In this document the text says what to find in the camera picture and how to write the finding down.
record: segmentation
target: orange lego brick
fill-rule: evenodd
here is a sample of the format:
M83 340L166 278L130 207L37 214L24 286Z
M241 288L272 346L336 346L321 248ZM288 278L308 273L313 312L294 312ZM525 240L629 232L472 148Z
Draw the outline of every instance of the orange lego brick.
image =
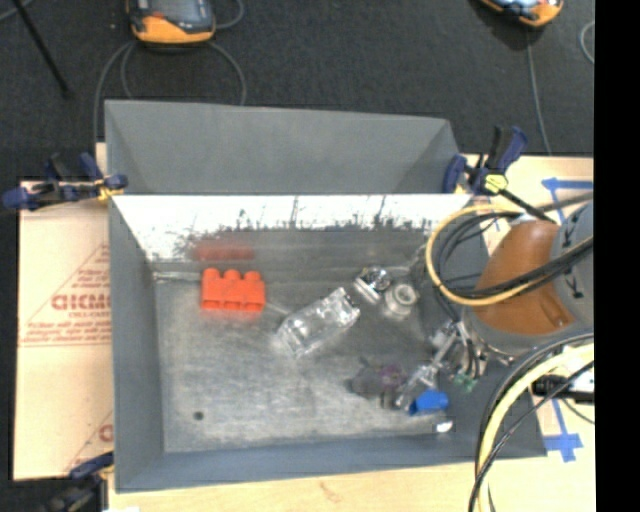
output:
M235 269L220 274L217 268L208 268L202 274L202 309L262 311L265 303L260 272L250 270L242 276Z

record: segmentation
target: tripod leg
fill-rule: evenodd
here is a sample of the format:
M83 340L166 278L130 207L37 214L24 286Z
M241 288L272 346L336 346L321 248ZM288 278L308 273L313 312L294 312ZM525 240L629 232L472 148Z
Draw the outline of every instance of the tripod leg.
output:
M72 96L71 89L69 89L67 82L65 81L65 79L62 77L62 74L58 70L56 63L53 61L53 58L49 53L49 50L47 50L47 47L45 46L44 41L40 37L40 34L38 33L35 25L33 24L33 21L31 21L31 18L29 17L27 10L22 5L21 0L12 0L12 1L16 6L16 11L18 11L18 14L22 18L22 21L24 21L24 24L27 26L27 29L29 30L31 37L33 38L34 42L36 43L36 46L38 47L38 50L40 50L40 53L44 57L44 60L49 66L49 69L51 70L51 72L53 73L53 76L58 82L58 85L60 86L60 90L62 91L62 96L64 98L70 98Z

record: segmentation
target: black carpet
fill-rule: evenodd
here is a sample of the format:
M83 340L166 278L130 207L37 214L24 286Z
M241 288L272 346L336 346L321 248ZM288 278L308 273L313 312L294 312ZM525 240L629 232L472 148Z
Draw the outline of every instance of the black carpet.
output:
M235 16L232 0L213 5L220 23ZM94 117L101 75L132 41L123 0L29 1L27 11L73 92L65 99L25 23L8 15L12 6L0 0L0 190L40 177L54 152L73 164L93 148L103 136L101 109ZM478 0L246 0L242 21L220 31L215 43L242 69L247 105L445 118L467 153L489 149L494 125L517 125L529 138L529 154L593 156L594 16L595 0L567 0L558 18L532 31ZM133 48L125 75L137 98L240 98L234 68L208 46L173 55ZM118 61L102 97L126 95ZM0 510L7 512L31 510L64 487L8 482L16 235L15 217L0 217Z

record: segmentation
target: orange device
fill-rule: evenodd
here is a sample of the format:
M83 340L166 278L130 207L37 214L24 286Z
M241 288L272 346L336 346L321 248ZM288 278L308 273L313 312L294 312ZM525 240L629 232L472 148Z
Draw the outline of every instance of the orange device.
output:
M209 0L126 0L133 34L152 46L186 46L215 32Z
M511 16L520 23L538 28L560 14L564 0L480 0L500 13Z

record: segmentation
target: blue object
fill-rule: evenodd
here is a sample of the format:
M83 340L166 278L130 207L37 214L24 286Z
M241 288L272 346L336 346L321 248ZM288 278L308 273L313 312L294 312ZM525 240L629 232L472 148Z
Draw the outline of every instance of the blue object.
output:
M443 411L447 407L449 407L449 397L444 391L428 389L411 404L409 414L429 414Z

